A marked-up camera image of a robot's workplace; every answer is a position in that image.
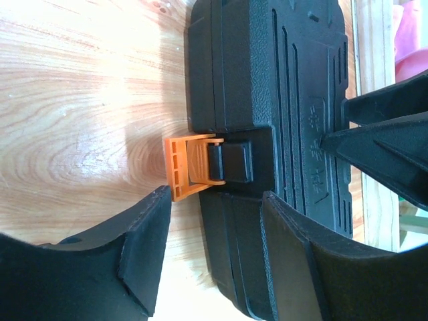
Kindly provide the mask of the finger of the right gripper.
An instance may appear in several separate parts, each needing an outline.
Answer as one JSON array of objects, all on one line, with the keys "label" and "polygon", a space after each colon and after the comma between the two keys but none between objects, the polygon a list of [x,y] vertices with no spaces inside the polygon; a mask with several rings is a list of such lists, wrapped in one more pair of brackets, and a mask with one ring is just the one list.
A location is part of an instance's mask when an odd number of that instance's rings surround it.
[{"label": "finger of the right gripper", "polygon": [[325,152],[427,210],[427,113],[324,135]]},{"label": "finger of the right gripper", "polygon": [[342,102],[345,119],[368,125],[427,111],[427,71]]}]

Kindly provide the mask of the black plastic tool case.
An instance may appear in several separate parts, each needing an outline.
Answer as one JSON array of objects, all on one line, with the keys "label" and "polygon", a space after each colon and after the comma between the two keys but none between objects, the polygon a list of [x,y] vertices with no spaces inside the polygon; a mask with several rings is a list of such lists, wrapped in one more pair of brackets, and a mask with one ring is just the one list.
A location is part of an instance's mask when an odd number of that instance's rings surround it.
[{"label": "black plastic tool case", "polygon": [[262,198],[352,237],[349,164],[320,147],[347,129],[348,39],[337,1],[197,1],[188,27],[191,127],[223,139],[199,194],[211,276],[242,313],[275,320]]}]

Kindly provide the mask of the orange case latch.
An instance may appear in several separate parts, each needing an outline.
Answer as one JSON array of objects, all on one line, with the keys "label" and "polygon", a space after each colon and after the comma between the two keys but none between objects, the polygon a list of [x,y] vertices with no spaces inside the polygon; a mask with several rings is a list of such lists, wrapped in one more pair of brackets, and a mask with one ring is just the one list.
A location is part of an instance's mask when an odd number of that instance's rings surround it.
[{"label": "orange case latch", "polygon": [[164,139],[167,181],[172,201],[182,201],[212,186],[224,185],[223,179],[210,177],[209,147],[220,147],[224,139],[215,134],[192,134]]}]

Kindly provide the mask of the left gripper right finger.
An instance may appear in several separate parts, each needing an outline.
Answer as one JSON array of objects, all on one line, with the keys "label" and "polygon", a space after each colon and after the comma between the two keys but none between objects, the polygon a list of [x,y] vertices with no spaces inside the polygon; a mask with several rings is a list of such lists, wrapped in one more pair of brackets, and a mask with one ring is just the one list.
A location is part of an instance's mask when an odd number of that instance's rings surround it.
[{"label": "left gripper right finger", "polygon": [[427,246],[394,253],[297,212],[272,192],[263,223],[276,320],[426,320]]}]

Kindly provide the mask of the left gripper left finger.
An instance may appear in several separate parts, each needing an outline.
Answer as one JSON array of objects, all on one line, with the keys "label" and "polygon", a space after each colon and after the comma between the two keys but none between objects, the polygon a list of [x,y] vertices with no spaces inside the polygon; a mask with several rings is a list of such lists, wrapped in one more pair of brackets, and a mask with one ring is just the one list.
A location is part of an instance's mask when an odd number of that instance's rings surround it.
[{"label": "left gripper left finger", "polygon": [[149,319],[170,222],[171,190],[161,186],[57,244],[2,235],[1,319]]}]

